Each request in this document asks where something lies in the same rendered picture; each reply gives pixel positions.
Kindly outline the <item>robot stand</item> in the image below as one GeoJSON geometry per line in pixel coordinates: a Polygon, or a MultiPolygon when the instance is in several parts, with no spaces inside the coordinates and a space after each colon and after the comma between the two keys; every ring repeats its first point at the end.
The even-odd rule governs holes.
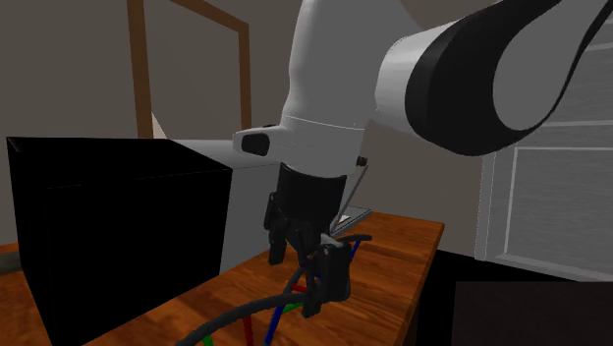
{"type": "Polygon", "coordinates": [[[613,346],[613,282],[438,251],[404,346],[613,346]]]}

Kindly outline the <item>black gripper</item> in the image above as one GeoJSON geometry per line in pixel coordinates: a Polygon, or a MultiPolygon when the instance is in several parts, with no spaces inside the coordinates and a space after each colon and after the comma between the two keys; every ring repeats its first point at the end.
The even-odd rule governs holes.
{"type": "Polygon", "coordinates": [[[298,253],[299,265],[314,268],[320,232],[328,232],[332,220],[338,215],[346,182],[346,175],[315,177],[298,172],[285,163],[280,164],[277,188],[268,197],[263,220],[263,227],[268,232],[270,265],[284,260],[286,215],[300,220],[291,221],[288,228],[288,243],[298,253]]]}

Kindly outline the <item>light grey cabinet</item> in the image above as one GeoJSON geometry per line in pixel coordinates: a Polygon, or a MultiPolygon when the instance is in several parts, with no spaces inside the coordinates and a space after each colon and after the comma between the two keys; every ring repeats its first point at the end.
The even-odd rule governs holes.
{"type": "Polygon", "coordinates": [[[237,152],[230,140],[179,140],[179,144],[232,169],[219,272],[268,249],[263,228],[269,193],[276,187],[279,165],[237,152]]]}

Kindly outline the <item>wooden table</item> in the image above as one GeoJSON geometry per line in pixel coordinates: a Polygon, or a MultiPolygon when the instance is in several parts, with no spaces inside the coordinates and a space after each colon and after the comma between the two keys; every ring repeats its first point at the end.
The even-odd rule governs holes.
{"type": "MultiPolygon", "coordinates": [[[[374,212],[358,224],[351,297],[319,315],[281,317],[271,346],[402,346],[444,226],[374,212]]],[[[293,251],[271,266],[261,254],[88,342],[85,346],[175,346],[210,319],[278,294],[297,268],[293,251]]],[[[0,276],[0,346],[51,346],[24,275],[0,276]]]]}

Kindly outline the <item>white panel door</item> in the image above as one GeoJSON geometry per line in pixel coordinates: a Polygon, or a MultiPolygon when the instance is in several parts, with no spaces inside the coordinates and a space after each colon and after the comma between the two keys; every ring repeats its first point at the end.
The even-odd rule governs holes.
{"type": "Polygon", "coordinates": [[[613,18],[547,122],[483,158],[474,256],[613,281],[613,18]]]}

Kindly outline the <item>grey open laptop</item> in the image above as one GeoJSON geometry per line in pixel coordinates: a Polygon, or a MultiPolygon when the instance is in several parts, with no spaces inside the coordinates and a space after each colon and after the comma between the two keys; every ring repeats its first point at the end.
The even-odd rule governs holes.
{"type": "Polygon", "coordinates": [[[339,211],[330,224],[329,235],[331,237],[340,237],[370,215],[369,208],[351,206],[353,196],[356,194],[367,169],[368,165],[359,166],[347,178],[339,211]]]}

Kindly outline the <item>large black box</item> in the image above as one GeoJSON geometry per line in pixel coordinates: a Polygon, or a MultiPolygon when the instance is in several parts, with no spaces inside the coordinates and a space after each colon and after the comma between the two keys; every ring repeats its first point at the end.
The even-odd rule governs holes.
{"type": "Polygon", "coordinates": [[[217,276],[230,167],[170,140],[6,140],[20,260],[52,346],[217,276]]]}

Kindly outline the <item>brown door frame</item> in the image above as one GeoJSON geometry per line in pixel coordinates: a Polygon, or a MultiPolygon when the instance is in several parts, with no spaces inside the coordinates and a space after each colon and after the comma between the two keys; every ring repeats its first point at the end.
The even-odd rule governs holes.
{"type": "MultiPolygon", "coordinates": [[[[205,0],[170,0],[238,34],[240,70],[241,129],[252,126],[251,117],[251,38],[248,23],[211,5],[205,0]]],[[[137,135],[140,139],[154,138],[151,94],[146,45],[144,0],[126,0],[131,67],[134,85],[137,135]]]]}

